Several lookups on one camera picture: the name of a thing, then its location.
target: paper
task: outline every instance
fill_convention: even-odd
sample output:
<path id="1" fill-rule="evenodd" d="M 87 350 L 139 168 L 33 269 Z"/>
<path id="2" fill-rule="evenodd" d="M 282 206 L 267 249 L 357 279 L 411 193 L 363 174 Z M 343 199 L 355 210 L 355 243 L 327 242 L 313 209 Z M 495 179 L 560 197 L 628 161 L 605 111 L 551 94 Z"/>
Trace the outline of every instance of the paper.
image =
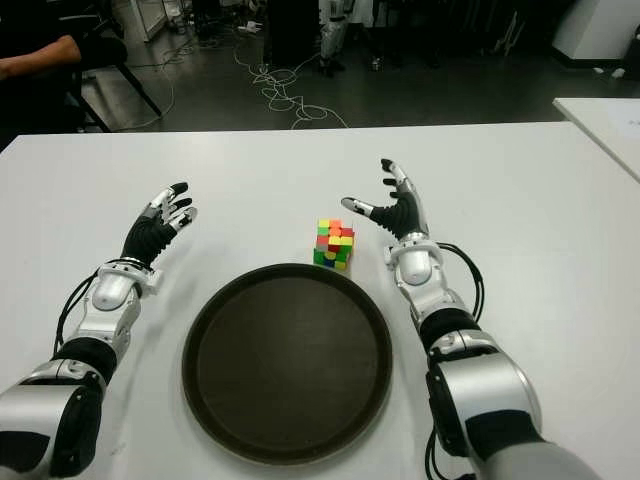
<path id="1" fill-rule="evenodd" d="M 624 137 L 640 140 L 640 100 L 603 100 L 607 116 L 618 133 Z"/>

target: round black tray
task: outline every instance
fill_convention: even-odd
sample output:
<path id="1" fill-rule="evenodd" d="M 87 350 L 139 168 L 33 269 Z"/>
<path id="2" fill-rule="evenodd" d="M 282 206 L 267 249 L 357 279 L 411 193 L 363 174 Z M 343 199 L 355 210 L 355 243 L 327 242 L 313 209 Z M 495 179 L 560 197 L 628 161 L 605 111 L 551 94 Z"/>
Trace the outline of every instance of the round black tray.
<path id="1" fill-rule="evenodd" d="M 293 465 L 363 432 L 391 367 L 387 325 L 360 287 L 320 267 L 283 264 L 237 278 L 205 305 L 182 378 L 193 414 L 222 446 Z"/>

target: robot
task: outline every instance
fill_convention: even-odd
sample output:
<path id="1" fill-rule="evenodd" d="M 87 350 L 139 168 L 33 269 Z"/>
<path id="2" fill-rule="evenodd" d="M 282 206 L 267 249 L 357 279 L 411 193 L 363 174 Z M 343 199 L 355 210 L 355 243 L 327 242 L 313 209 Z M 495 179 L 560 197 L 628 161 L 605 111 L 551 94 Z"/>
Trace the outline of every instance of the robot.
<path id="1" fill-rule="evenodd" d="M 145 207 L 120 258 L 102 265 L 67 301 L 51 360 L 0 394 L 0 479 L 72 477 L 93 460 L 107 385 L 127 352 L 140 299 L 160 284 L 151 263 L 196 218 L 190 198 L 175 200 L 187 189 L 173 185 Z M 82 321 L 63 342 L 64 319 L 81 299 Z"/>
<path id="2" fill-rule="evenodd" d="M 329 0 L 329 21 L 320 30 L 320 72 L 327 77 L 332 77 L 334 71 L 344 70 L 335 57 L 344 45 L 355 1 Z"/>
<path id="3" fill-rule="evenodd" d="M 445 450 L 468 458 L 481 480 L 598 480 L 582 460 L 541 437 L 533 386 L 449 288 L 416 188 L 396 163 L 383 160 L 382 169 L 393 177 L 383 183 L 394 188 L 395 205 L 352 197 L 342 205 L 398 239 L 385 250 L 385 262 L 427 354 L 429 405 Z M 196 217 L 185 208 L 190 199 L 174 201 L 186 190 L 177 184 L 152 200 L 121 258 L 100 267 L 65 305 L 62 324 L 84 296 L 76 331 L 63 342 L 59 325 L 52 360 L 0 394 L 0 479 L 70 477 L 93 460 L 106 387 L 127 350 L 140 298 L 158 287 L 151 263 Z"/>

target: white wall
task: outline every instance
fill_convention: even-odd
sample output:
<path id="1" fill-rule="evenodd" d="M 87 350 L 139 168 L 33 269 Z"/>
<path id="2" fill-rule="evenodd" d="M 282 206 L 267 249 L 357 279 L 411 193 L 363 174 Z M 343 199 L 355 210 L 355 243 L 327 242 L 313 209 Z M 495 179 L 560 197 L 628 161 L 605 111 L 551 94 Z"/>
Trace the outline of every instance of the white wall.
<path id="1" fill-rule="evenodd" d="M 619 59 L 639 24 L 640 0 L 579 0 L 553 46 L 573 59 Z"/>

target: white cable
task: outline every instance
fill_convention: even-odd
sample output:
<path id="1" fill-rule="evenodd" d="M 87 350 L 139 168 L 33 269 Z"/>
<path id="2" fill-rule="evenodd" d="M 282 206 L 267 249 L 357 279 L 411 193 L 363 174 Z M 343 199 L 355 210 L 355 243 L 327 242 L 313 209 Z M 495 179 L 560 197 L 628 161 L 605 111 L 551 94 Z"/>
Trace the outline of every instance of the white cable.
<path id="1" fill-rule="evenodd" d="M 164 75 L 164 78 L 167 79 L 167 83 L 171 88 L 171 101 L 169 102 L 169 106 L 165 108 L 165 110 L 159 116 L 157 116 L 156 118 L 152 118 L 148 122 L 132 125 L 130 127 L 118 128 L 117 130 L 114 130 L 114 132 L 124 132 L 126 130 L 135 130 L 138 128 L 148 127 L 149 125 L 153 125 L 154 123 L 156 123 L 158 120 L 163 119 L 171 110 L 173 110 L 173 107 L 176 104 L 175 87 L 173 85 L 173 82 L 169 78 L 169 75 L 167 75 L 165 68 L 167 65 L 175 65 L 175 64 L 184 62 L 184 58 L 182 57 L 186 55 L 191 55 L 194 52 L 193 47 L 189 45 L 192 41 L 193 41 L 193 38 L 189 38 L 186 42 L 184 42 L 178 48 L 167 50 L 162 54 L 163 62 L 162 62 L 162 65 L 160 66 L 160 72 L 162 72 L 162 74 Z"/>
<path id="2" fill-rule="evenodd" d="M 260 93 L 269 100 L 269 110 L 273 112 L 288 112 L 290 110 L 293 110 L 294 108 L 296 109 L 295 114 L 297 119 L 291 125 L 291 130 L 294 130 L 300 122 L 323 120 L 327 118 L 329 114 L 335 116 L 344 128 L 349 128 L 349 125 L 347 125 L 342 117 L 338 115 L 334 110 L 319 105 L 305 104 L 304 97 L 302 95 L 296 95 L 292 97 L 287 93 L 287 87 L 293 85 L 298 80 L 298 70 L 300 70 L 303 65 L 318 57 L 318 55 L 320 55 L 319 53 L 316 53 L 312 57 L 308 58 L 293 70 L 281 68 L 268 71 L 267 67 L 264 64 L 260 64 L 258 66 L 260 73 L 255 73 L 252 70 L 251 65 L 241 62 L 238 58 L 238 48 L 240 47 L 240 45 L 241 43 L 239 43 L 233 50 L 233 58 L 238 65 L 245 67 L 249 74 L 253 76 L 252 83 L 254 85 L 257 85 L 259 83 L 265 83 L 267 85 L 267 87 L 264 87 L 260 90 Z"/>

